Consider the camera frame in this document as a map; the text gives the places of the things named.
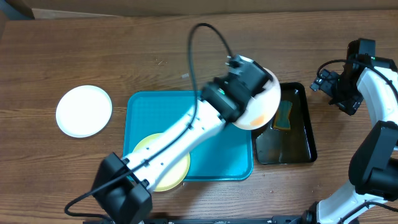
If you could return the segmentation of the white plate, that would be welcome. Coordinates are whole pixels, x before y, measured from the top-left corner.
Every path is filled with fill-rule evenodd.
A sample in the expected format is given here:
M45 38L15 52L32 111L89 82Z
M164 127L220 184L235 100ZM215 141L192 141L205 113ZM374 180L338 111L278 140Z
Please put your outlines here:
M55 119L60 130L73 138L87 138L100 132L113 111L111 98L93 85L75 87L58 102Z
M272 75L274 81L264 85L264 91L250 100L234 100L239 105L239 118L233 124L240 129L253 130L264 126L278 109L281 99L280 83L272 71L261 67Z

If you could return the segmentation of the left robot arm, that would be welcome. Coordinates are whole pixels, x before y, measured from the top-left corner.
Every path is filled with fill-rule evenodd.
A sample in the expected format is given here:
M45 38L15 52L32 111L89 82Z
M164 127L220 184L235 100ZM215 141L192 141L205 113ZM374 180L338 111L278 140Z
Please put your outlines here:
M115 223L139 223L152 210L152 193L166 173L192 149L236 122L251 102L277 87L273 73L241 55L224 77L207 83L195 104L143 149L105 157L92 192Z

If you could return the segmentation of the green orange sponge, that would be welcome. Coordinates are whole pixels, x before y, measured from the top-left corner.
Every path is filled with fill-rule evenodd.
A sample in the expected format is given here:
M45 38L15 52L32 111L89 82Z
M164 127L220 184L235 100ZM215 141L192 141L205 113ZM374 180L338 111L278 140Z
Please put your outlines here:
M272 128L281 130L281 131L289 131L290 127L290 112L292 109L292 102L290 101L281 101L279 104L279 108L274 116Z

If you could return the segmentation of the yellow plate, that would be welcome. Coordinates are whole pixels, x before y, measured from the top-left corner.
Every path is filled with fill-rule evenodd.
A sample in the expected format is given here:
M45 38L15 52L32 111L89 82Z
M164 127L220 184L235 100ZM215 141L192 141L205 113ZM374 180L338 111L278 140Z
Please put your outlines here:
M151 134L144 139L142 139L133 149L133 151L138 151L145 145L150 144L155 141L161 133ZM190 154L186 154L181 160L179 160L160 180L159 184L155 188L155 192L165 192L174 189L180 185L186 175L188 174L190 168Z

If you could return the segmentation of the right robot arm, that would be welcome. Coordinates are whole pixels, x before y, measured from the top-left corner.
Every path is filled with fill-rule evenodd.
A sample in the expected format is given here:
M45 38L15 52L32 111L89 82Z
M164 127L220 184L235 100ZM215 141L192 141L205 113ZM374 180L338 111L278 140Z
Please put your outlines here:
M387 202L397 200L397 66L387 58L359 54L343 59L342 74L320 66L311 84L352 115L365 102L372 129L354 153L348 181L327 199L315 202L294 223L357 223L373 207L396 212Z

